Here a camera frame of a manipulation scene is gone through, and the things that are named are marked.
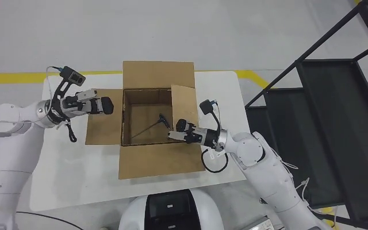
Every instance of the white table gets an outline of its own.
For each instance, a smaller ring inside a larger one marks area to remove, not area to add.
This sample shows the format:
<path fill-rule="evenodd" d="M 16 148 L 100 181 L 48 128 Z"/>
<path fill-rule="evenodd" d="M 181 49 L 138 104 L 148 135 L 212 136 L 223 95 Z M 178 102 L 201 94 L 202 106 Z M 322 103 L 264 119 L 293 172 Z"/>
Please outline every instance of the white table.
<path fill-rule="evenodd" d="M 196 72 L 195 79 L 197 103 L 205 99 L 216 99 L 223 128 L 234 134 L 250 131 L 235 72 Z M 50 81 L 54 90 L 61 78 L 50 77 Z M 73 86 L 68 94 L 90 88 L 122 89 L 122 76 L 90 75 L 82 87 Z M 48 98 L 48 85 L 45 82 L 43 99 Z M 201 127 L 216 127 L 212 116 L 204 116 L 199 108 L 198 111 Z M 232 158 L 229 158 L 228 167 L 218 174 L 203 171 L 119 180 L 119 145 L 85 145 L 87 116 L 73 118 L 72 128 L 78 139 L 76 143 L 69 141 L 66 127 L 45 131 L 40 161 L 33 173 L 30 190 L 30 208 L 33 211 L 245 179 Z M 208 167 L 220 169 L 225 163 L 225 157 L 211 160 L 209 154 L 206 154 L 205 161 Z"/>

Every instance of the open cardboard box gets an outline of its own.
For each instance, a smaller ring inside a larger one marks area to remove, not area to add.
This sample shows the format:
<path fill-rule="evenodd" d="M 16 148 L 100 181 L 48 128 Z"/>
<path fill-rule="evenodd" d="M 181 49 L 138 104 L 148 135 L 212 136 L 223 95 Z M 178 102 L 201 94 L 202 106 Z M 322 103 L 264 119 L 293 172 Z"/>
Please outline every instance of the open cardboard box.
<path fill-rule="evenodd" d="M 119 144 L 119 179 L 204 171 L 201 147 L 167 138 L 157 122 L 162 113 L 171 129 L 181 118 L 198 125 L 193 63 L 123 62 L 123 90 L 97 89 L 110 97 L 111 115 L 89 116 L 86 144 Z"/>

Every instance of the black tool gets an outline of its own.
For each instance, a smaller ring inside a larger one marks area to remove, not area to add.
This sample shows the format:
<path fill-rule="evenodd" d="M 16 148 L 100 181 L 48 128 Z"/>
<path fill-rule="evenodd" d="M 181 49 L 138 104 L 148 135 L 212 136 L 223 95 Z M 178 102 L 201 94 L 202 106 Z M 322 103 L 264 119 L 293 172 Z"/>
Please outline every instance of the black tool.
<path fill-rule="evenodd" d="M 157 122 L 156 122 L 156 123 L 154 123 L 154 124 L 150 125 L 149 127 L 147 127 L 147 128 L 145 128 L 145 129 L 143 129 L 143 130 L 142 130 L 142 131 L 140 131 L 139 133 L 137 133 L 137 134 L 135 134 L 134 136 L 132 136 L 132 138 L 134 138 L 134 137 L 138 136 L 139 134 L 143 133 L 144 131 L 146 131 L 146 130 L 148 130 L 148 129 L 152 128 L 152 127 L 154 127 L 155 125 L 157 125 L 158 123 L 161 123 L 161 122 L 162 122 L 162 123 L 164 123 L 164 125 L 166 126 L 166 128 L 168 128 L 169 130 L 171 130 L 171 129 L 170 129 L 170 125 L 168 124 L 168 122 L 167 122 L 166 118 L 164 117 L 164 115 L 163 115 L 162 113 L 160 113 L 160 115 L 159 115 L 159 119 L 157 120 Z"/>

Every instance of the gray floor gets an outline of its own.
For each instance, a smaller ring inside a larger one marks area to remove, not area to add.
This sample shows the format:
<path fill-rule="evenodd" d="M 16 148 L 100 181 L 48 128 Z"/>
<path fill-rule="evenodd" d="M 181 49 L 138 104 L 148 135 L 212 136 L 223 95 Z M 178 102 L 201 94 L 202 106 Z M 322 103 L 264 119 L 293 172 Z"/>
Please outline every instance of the gray floor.
<path fill-rule="evenodd" d="M 43 72 L 51 64 L 109 71 L 121 70 L 123 60 L 176 60 L 193 61 L 196 70 L 252 69 L 271 81 L 353 4 L 349 0 L 0 0 L 0 72 Z M 367 30 L 356 19 L 312 57 L 350 58 L 367 47 Z M 364 71 L 368 68 L 367 59 L 360 64 Z M 239 83 L 244 102 L 260 90 L 251 80 Z M 299 85 L 292 72 L 277 86 Z M 25 106 L 40 96 L 40 84 L 0 85 L 0 103 Z M 29 210 L 28 189 L 22 192 L 18 210 Z M 279 224 L 247 182 L 202 189 L 221 207 L 225 229 L 239 229 L 266 214 Z M 124 199 L 42 214 L 84 229 L 104 225 L 116 229 L 128 204 Z M 341 208 L 339 214 L 346 211 Z M 20 230 L 73 229 L 23 214 L 17 222 Z"/>

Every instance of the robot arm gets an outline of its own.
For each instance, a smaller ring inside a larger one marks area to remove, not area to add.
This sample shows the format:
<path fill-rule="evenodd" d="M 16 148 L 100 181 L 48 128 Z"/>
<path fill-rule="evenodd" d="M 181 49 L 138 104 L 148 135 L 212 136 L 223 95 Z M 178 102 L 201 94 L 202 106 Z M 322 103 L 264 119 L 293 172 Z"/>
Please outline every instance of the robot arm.
<path fill-rule="evenodd" d="M 206 100 L 200 104 L 204 114 L 214 117 L 212 104 Z M 261 134 L 254 132 L 238 133 L 234 136 L 220 129 L 197 128 L 186 120 L 179 120 L 177 131 L 168 136 L 187 143 L 197 143 L 220 152 L 229 153 L 260 197 L 265 200 L 278 215 L 287 230 L 331 230 L 308 209 L 308 204 L 296 192 L 292 174 L 282 159 L 267 144 Z"/>
<path fill-rule="evenodd" d="M 64 79 L 52 99 L 20 108 L 0 105 L 0 229 L 16 230 L 15 213 L 20 193 L 39 161 L 45 128 L 65 124 L 72 134 L 70 119 L 84 114 L 111 114 L 108 97 L 97 98 L 95 90 L 64 97 L 72 84 L 82 85 L 85 78 L 69 67 L 60 68 Z"/>

